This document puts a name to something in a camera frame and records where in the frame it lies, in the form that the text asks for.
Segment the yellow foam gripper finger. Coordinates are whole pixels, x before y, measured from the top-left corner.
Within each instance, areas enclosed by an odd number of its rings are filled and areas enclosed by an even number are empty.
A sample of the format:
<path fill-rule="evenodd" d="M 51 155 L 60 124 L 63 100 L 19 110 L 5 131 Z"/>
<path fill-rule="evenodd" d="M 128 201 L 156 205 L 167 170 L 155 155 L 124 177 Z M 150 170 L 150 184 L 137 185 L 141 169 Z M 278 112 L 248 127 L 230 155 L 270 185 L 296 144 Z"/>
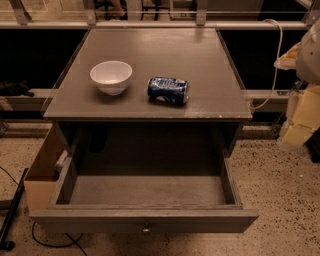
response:
<path fill-rule="evenodd" d="M 309 85 L 305 90 L 292 92 L 278 143 L 282 147 L 303 146 L 319 128 L 320 85 Z"/>

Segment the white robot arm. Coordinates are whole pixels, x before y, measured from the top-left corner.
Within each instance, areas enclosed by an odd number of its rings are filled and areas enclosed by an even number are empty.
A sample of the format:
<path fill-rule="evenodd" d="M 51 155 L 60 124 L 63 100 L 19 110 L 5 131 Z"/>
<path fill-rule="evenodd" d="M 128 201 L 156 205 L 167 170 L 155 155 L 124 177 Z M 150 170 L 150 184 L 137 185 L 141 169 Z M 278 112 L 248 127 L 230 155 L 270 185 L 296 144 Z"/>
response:
<path fill-rule="evenodd" d="M 308 83 L 305 90 L 289 98 L 287 121 L 280 132 L 283 145 L 302 146 L 320 128 L 320 20 L 274 66 L 295 69 L 297 77 Z"/>

